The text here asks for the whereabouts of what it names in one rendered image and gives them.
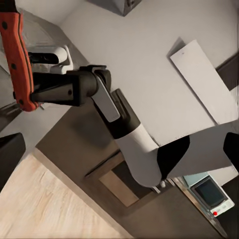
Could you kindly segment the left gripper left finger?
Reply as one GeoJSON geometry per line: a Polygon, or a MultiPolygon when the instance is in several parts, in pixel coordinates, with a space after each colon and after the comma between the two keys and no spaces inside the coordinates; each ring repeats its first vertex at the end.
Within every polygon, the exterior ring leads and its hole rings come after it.
{"type": "Polygon", "coordinates": [[[21,132],[0,138],[0,192],[26,152],[21,132]]]}

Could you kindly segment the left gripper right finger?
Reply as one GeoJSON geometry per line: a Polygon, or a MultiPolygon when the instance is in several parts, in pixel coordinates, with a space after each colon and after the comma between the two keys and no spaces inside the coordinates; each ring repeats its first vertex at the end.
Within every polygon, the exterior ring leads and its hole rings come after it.
{"type": "Polygon", "coordinates": [[[228,132],[224,141],[223,150],[239,172],[239,134],[228,132]]]}

